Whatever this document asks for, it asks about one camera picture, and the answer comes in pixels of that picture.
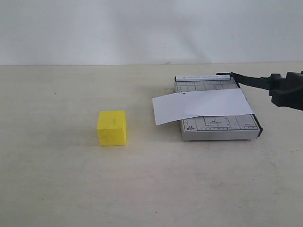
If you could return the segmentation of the white paper sheet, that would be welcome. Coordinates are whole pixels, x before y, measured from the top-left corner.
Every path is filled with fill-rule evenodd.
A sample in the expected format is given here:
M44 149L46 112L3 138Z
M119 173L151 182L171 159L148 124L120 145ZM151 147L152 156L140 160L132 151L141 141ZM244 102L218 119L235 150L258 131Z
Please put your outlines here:
M253 114L240 88L192 91L152 99L156 125L199 116L239 116Z

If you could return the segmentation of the yellow foam cube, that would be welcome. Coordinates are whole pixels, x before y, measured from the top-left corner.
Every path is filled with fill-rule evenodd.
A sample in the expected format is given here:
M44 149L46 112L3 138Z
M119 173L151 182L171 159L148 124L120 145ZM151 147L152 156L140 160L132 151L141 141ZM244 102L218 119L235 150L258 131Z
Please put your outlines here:
M125 110L101 111L98 117L97 134L101 146L125 145L127 140Z

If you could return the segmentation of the black cutter blade arm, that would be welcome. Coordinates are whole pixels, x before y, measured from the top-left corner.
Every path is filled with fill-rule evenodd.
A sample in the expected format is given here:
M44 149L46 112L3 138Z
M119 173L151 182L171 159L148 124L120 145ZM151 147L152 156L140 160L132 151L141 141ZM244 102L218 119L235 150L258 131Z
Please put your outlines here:
M249 77L238 73L216 73L216 75L229 75L234 78L238 84L243 84L249 87L260 88L269 91L269 95L272 96L273 90L281 87L281 82L284 78L280 74L271 74L269 77Z

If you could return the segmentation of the grey paper cutter base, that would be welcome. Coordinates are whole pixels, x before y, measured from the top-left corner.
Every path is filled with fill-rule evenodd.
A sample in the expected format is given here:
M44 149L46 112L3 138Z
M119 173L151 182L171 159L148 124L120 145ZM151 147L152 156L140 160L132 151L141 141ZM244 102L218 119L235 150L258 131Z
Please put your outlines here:
M210 76L176 76L175 92L239 88L230 73ZM253 140L263 132L254 114L240 116L200 116L179 121L184 141Z

